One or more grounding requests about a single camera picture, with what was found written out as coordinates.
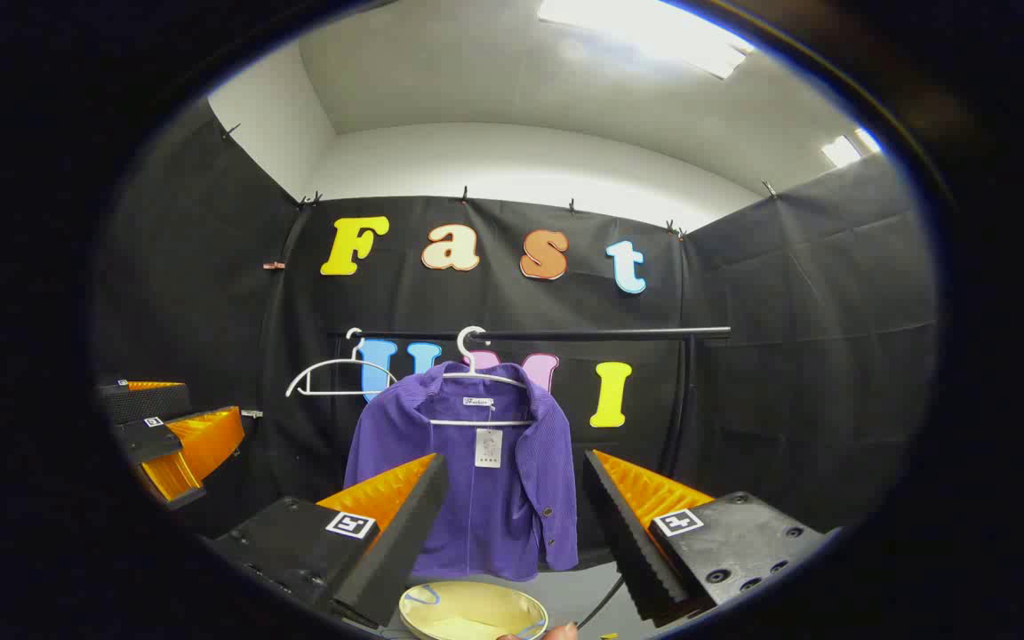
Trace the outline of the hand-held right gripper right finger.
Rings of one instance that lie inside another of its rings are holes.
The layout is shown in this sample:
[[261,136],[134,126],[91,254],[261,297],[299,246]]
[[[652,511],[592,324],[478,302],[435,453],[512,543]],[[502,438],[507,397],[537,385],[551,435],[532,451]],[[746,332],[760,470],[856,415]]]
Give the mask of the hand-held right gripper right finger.
[[582,482],[639,617],[655,625],[724,606],[830,540],[748,492],[710,497],[598,450]]

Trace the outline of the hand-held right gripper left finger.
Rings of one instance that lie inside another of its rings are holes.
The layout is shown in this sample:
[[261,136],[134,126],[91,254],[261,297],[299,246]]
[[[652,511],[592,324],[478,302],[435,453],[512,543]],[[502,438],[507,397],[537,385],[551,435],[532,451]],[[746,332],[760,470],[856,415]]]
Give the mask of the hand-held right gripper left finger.
[[447,497],[443,454],[422,455],[331,497],[283,497],[206,544],[314,614],[381,628],[393,616]]

